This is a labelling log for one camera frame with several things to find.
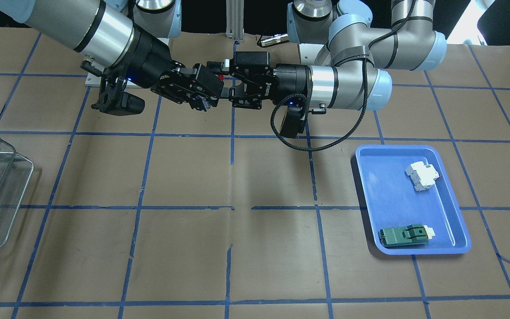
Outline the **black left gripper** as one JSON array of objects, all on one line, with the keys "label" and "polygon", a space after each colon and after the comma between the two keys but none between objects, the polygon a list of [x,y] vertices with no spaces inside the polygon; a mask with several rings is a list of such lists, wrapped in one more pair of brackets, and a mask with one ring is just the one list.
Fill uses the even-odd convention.
[{"label": "black left gripper", "polygon": [[291,63],[272,67],[268,52],[235,52],[232,60],[207,61],[206,66],[216,75],[241,81],[219,94],[234,108],[260,110],[263,100],[277,105],[294,93],[309,97],[309,67]]}]

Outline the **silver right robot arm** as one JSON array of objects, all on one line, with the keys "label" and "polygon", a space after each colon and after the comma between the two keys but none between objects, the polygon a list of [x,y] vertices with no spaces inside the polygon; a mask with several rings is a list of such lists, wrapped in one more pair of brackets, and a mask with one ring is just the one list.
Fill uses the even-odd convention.
[{"label": "silver right robot arm", "polygon": [[218,75],[175,61],[166,43],[104,0],[0,0],[0,11],[84,55],[81,68],[101,78],[92,108],[102,113],[143,112],[144,100],[126,92],[128,82],[200,111],[221,99]]}]

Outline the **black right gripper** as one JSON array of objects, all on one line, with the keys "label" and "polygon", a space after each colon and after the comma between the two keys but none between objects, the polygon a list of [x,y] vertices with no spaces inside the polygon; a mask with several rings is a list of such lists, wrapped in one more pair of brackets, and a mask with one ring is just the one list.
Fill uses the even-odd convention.
[{"label": "black right gripper", "polygon": [[208,111],[224,87],[224,81],[201,63],[190,69],[172,59],[168,45],[142,29],[134,30],[122,63],[134,85],[198,111]]}]

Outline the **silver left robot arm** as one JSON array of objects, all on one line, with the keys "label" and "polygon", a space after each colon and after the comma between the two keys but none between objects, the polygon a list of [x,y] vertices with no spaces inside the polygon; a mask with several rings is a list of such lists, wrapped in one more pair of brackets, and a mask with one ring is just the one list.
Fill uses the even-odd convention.
[{"label": "silver left robot arm", "polygon": [[279,104],[299,93],[311,108],[382,109],[391,97],[389,69],[433,70],[443,61],[447,39],[433,29],[433,0],[393,0],[391,27],[371,26],[371,9],[360,0],[295,0],[287,7],[291,42],[322,48],[313,65],[270,64],[268,52],[235,52],[210,61],[218,75],[241,85],[224,90],[235,107],[256,109],[263,100]]}]

